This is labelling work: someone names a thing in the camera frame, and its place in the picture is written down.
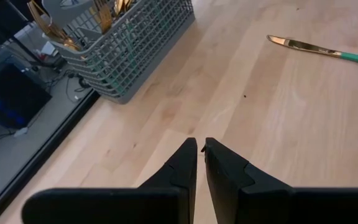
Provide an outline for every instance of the gray plastic basket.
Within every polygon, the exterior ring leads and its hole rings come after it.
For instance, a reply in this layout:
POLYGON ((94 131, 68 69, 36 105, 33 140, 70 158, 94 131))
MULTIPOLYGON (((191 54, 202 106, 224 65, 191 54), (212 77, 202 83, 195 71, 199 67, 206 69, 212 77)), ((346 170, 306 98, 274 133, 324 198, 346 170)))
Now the gray plastic basket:
POLYGON ((55 0, 45 1, 44 7, 81 50, 52 44, 98 93, 122 104, 133 97, 195 19, 191 0, 139 0, 102 35, 91 3, 62 14, 47 2, 55 0))

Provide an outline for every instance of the butter knife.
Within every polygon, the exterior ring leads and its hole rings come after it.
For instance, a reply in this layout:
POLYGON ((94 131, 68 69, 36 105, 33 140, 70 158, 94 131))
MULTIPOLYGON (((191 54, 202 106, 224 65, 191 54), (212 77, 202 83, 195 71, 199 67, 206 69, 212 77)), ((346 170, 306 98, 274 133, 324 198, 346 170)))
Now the butter knife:
POLYGON ((307 52, 314 52, 314 53, 318 53, 318 54, 324 54, 324 55, 328 55, 328 56, 332 56, 332 57, 351 60, 353 62, 358 62, 357 54, 340 52, 338 50, 326 49, 324 47, 318 47, 318 46, 315 46, 312 44, 307 44, 307 43, 300 42, 297 40, 291 40, 291 39, 286 39, 286 38, 282 38, 282 37, 276 37, 273 35, 268 35, 267 39, 273 43, 280 44, 282 46, 286 46, 286 47, 289 47, 292 49, 303 50, 303 51, 307 51, 307 52))

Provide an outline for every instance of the wooden countertop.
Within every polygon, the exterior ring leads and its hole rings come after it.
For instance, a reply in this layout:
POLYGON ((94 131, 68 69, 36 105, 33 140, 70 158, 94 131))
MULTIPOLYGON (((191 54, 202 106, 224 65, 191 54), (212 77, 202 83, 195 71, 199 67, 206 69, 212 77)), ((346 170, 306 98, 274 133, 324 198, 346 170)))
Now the wooden countertop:
MULTIPOLYGON (((100 99, 21 192, 135 187, 189 136, 214 137, 294 186, 358 187, 358 64, 267 34, 358 54, 358 1, 196 0, 196 22, 127 105, 100 99)), ((195 223, 215 223, 203 155, 195 223)))

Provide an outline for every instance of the gold spoon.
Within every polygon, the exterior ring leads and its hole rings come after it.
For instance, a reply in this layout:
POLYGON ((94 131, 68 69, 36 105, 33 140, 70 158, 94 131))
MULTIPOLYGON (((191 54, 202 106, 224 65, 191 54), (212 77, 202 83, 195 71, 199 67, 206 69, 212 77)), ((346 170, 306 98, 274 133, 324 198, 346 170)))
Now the gold spoon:
POLYGON ((39 9, 45 15, 46 13, 37 5, 37 3, 31 0, 31 2, 28 2, 27 5, 34 18, 34 21, 38 24, 45 35, 47 35, 51 40, 59 42, 72 50, 80 50, 79 46, 77 46, 74 41, 69 36, 67 36, 66 33, 64 33, 64 31, 61 30, 61 28, 59 28, 56 24, 46 24, 46 22, 41 18, 37 9, 39 9))
POLYGON ((120 15, 121 11, 123 10, 124 0, 116 0, 114 3, 114 10, 116 12, 116 15, 120 15))
POLYGON ((93 3, 101 20, 102 34, 105 34, 111 28, 112 24, 109 6, 107 5, 106 0, 93 0, 93 3))
POLYGON ((129 7, 131 6, 132 0, 124 0, 124 8, 126 11, 129 10, 129 7))

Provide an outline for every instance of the grid pattern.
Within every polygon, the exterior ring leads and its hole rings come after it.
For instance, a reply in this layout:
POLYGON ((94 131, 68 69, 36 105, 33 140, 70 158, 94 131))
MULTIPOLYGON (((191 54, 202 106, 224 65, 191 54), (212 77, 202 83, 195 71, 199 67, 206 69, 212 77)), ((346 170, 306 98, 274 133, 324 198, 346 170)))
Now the grid pattern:
POLYGON ((81 27, 98 31, 97 19, 73 21, 69 35, 81 52, 58 47, 59 52, 100 94, 120 99, 131 89, 162 47, 193 15, 190 0, 140 0, 100 38, 84 35, 81 27))

